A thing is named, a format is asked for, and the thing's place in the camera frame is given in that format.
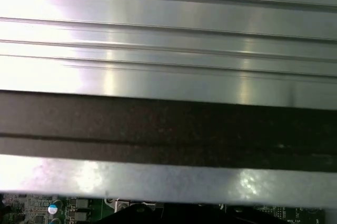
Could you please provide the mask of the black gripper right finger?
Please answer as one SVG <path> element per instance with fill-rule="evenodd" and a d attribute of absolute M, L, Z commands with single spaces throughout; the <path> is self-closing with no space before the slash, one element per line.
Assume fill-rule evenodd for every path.
<path fill-rule="evenodd" d="M 267 214 L 251 207 L 228 207 L 225 223 L 266 223 Z"/>

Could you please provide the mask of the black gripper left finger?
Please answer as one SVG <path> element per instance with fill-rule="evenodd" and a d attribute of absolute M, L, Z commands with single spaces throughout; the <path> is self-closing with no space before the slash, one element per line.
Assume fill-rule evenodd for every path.
<path fill-rule="evenodd" d="M 166 223 L 163 219 L 163 207 L 146 204 L 133 204 L 98 220 L 99 224 L 112 223 Z"/>

